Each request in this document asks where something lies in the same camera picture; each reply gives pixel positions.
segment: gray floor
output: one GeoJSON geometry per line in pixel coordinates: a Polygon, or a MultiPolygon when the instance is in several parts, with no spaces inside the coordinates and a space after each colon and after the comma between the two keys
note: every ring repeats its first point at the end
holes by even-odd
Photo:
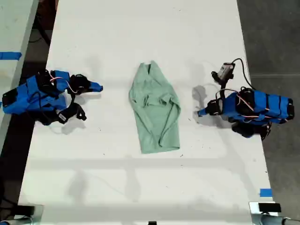
{"type": "MultiPolygon", "coordinates": [[[[300,0],[238,0],[252,84],[300,106],[300,0]]],[[[39,38],[33,31],[31,40],[39,38]]],[[[43,40],[29,44],[26,60],[47,60],[43,40]]],[[[300,219],[300,121],[274,125],[263,142],[271,187],[283,215],[300,219]]]]}

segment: white tabletop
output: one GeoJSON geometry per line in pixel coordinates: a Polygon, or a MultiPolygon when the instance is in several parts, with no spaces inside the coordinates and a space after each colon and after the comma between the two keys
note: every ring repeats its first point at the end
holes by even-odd
{"type": "MultiPolygon", "coordinates": [[[[0,96],[18,86],[31,27],[38,7],[38,0],[0,1],[0,52],[21,52],[16,60],[0,60],[0,96]]],[[[10,115],[0,109],[0,153],[5,140],[10,115]]]]}
{"type": "MultiPolygon", "coordinates": [[[[211,71],[237,57],[235,0],[61,0],[47,68],[104,90],[77,97],[85,122],[36,123],[19,203],[44,205],[42,224],[252,224],[248,202],[272,200],[259,197],[270,188],[260,137],[192,116],[193,88],[207,104],[220,88],[211,71]],[[180,149],[143,155],[128,92],[150,60],[179,97],[180,149]]],[[[243,85],[237,64],[227,87],[243,85]]]]}

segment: green cloth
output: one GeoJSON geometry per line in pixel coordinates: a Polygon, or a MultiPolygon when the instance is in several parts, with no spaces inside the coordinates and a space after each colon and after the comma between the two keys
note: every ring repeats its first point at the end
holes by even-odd
{"type": "Polygon", "coordinates": [[[129,100],[135,112],[142,153],[180,148],[177,122],[179,100],[156,62],[140,64],[129,100]]]}

